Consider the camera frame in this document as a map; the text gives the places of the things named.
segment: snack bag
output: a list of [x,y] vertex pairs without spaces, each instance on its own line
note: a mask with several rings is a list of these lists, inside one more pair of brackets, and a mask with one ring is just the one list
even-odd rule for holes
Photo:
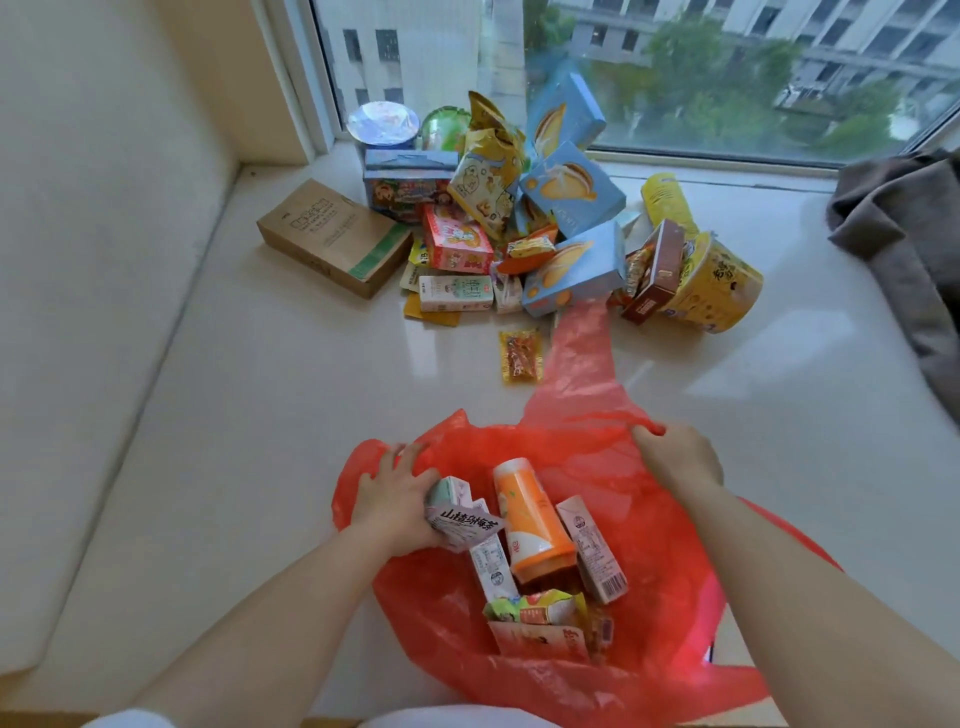
[[447,192],[494,240],[503,237],[514,211],[523,169],[523,134],[476,91],[469,93],[472,120],[464,155]]

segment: hand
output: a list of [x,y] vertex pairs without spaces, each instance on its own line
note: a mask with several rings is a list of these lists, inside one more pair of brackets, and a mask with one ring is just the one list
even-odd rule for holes
[[[376,477],[360,476],[350,525],[367,530],[388,557],[444,544],[443,534],[431,528],[423,515],[423,500],[440,480],[440,473],[430,468],[413,475],[414,463],[425,447],[424,443],[394,445],[380,458]],[[398,453],[400,459],[394,467]]]
[[690,489],[723,485],[716,450],[690,425],[667,424],[662,435],[633,427],[631,434],[647,470],[677,499],[683,500]]

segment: gray blanket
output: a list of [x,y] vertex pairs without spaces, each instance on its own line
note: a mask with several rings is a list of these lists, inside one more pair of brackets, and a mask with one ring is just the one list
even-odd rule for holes
[[845,167],[830,240],[880,284],[930,389],[960,425],[960,151]]

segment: blue box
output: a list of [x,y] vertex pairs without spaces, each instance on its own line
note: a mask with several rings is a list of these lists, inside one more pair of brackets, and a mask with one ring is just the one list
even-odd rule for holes
[[527,276],[523,307],[542,316],[568,303],[606,299],[626,285],[623,230],[613,220],[557,246],[557,254]]
[[520,181],[520,189],[544,212],[553,212],[565,237],[612,220],[627,197],[595,162],[567,141]]
[[555,74],[530,105],[527,156],[536,163],[564,142],[586,149],[607,128],[607,120],[579,73]]

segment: white wall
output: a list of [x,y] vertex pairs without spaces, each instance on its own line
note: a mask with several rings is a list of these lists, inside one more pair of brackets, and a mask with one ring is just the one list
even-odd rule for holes
[[42,655],[236,168],[148,0],[0,7],[0,672]]

